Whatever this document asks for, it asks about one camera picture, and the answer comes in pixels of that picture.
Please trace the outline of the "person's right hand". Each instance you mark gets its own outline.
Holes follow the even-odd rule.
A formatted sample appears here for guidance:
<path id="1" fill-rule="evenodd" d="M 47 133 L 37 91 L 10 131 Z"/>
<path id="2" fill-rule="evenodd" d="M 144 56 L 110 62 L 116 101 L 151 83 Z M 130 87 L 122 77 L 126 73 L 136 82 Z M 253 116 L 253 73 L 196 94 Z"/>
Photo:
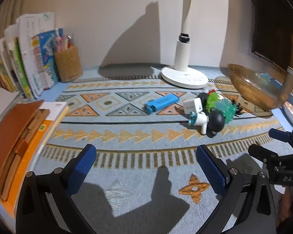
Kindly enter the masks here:
<path id="1" fill-rule="evenodd" d="M 279 202 L 280 212 L 278 215 L 278 224 L 285 221 L 292 216 L 291 205 L 292 205 L 291 187 L 286 186 L 285 192 L 282 199 Z"/>

